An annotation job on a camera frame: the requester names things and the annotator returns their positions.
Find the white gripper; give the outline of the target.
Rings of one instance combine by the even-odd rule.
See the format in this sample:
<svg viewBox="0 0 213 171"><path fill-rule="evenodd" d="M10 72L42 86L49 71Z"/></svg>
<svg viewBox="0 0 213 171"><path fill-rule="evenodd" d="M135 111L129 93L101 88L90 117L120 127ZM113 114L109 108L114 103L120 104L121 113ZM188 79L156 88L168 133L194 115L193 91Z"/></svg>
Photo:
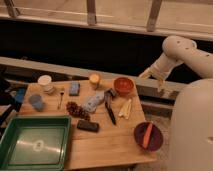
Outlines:
<svg viewBox="0 0 213 171"><path fill-rule="evenodd" d="M174 61L165 55L161 55L151 66L150 69L145 69L139 77L147 79L151 75L158 81L157 91L161 92L164 89L165 80L168 78L172 69L174 68Z"/></svg>

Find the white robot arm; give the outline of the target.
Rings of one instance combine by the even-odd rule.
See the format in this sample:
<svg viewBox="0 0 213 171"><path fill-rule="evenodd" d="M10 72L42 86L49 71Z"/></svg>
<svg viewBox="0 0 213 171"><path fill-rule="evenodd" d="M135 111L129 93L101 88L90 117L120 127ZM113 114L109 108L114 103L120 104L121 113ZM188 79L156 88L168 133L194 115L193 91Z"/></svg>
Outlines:
<svg viewBox="0 0 213 171"><path fill-rule="evenodd" d="M213 54L192 39L168 36L161 56L141 78L153 76L159 89L172 70L187 65L201 79L178 94L171 118L168 171L213 171Z"/></svg>

